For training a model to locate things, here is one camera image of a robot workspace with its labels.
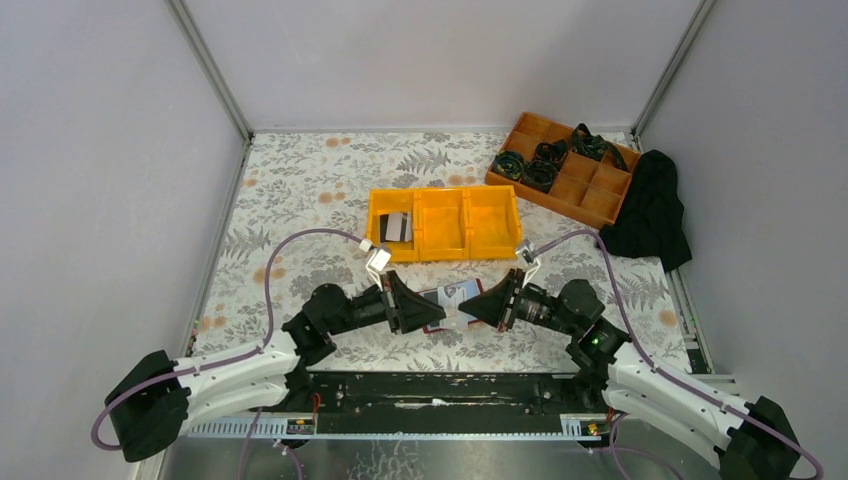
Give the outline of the yellow three-compartment bin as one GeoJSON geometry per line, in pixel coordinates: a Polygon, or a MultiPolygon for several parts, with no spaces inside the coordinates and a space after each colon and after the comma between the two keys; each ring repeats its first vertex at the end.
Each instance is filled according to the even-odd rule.
{"type": "Polygon", "coordinates": [[[374,189],[365,236],[394,263],[500,260],[515,257],[523,228],[511,186],[374,189]],[[379,241],[379,216],[390,212],[412,213],[410,242],[379,241]]]}

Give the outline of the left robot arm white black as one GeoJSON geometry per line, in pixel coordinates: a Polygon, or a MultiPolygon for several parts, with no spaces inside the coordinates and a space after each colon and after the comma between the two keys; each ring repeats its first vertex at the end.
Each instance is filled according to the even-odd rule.
{"type": "Polygon", "coordinates": [[[393,270],[355,297],[323,284],[267,339],[205,356],[172,359],[159,350],[143,357],[104,401],[114,448],[138,462],[219,417],[278,405],[299,410],[312,390],[307,369],[335,351],[334,336],[379,323],[406,334],[445,317],[393,270]]]}

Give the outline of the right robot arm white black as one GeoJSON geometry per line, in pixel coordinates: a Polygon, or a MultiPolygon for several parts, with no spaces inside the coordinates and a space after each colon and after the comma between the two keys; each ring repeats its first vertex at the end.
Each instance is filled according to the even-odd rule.
{"type": "Polygon", "coordinates": [[[699,454],[723,479],[787,479],[800,459],[783,409],[760,397],[748,402],[658,360],[603,316],[604,305],[585,280],[558,296],[512,269],[496,286],[468,299],[460,311],[505,332],[525,321],[570,336],[578,365],[575,402],[597,412],[605,405],[636,416],[699,454]]]}

